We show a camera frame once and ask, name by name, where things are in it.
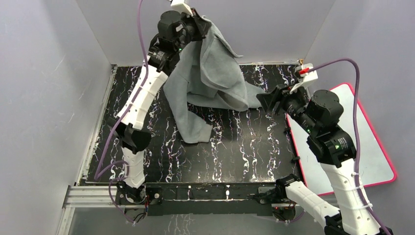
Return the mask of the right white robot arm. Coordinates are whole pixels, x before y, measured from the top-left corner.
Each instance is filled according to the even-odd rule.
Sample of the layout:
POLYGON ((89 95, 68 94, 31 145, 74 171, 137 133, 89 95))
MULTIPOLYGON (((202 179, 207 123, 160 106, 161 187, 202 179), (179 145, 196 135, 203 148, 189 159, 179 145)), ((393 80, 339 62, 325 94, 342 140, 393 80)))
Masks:
POLYGON ((309 149, 329 178, 338 205, 323 200, 294 175, 276 181, 276 198, 303 207, 327 235, 391 235, 392 229, 374 215, 355 167, 356 140, 338 124, 344 111, 338 96, 318 90, 306 100, 304 93, 304 88, 277 86, 256 97, 264 110, 284 111, 307 133, 309 149))

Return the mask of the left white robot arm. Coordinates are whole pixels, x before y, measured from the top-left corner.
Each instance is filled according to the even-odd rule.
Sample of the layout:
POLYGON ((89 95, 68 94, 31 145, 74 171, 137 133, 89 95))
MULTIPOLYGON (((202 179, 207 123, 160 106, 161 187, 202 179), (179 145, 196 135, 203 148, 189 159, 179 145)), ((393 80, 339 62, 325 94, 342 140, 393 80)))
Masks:
POLYGON ((203 40, 210 27, 211 23, 195 8, 189 12, 169 10, 162 13, 158 33, 144 52, 140 77, 125 106, 116 118, 109 119, 111 133, 119 140, 127 170, 117 187, 130 203, 140 204, 146 198, 144 151, 152 138, 150 133, 142 130, 147 112, 179 62, 180 52, 189 43, 203 40))

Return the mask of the grey zip-up jacket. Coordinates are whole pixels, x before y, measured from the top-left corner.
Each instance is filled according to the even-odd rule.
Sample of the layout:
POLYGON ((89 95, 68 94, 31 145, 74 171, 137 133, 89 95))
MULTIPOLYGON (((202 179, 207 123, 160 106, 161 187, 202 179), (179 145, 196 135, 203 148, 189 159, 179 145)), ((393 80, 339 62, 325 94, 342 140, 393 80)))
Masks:
POLYGON ((178 131, 185 143, 209 142, 212 126, 188 110, 188 104, 243 112, 259 108, 265 91, 248 83, 237 55, 215 24, 202 41, 188 44, 163 86, 178 131))

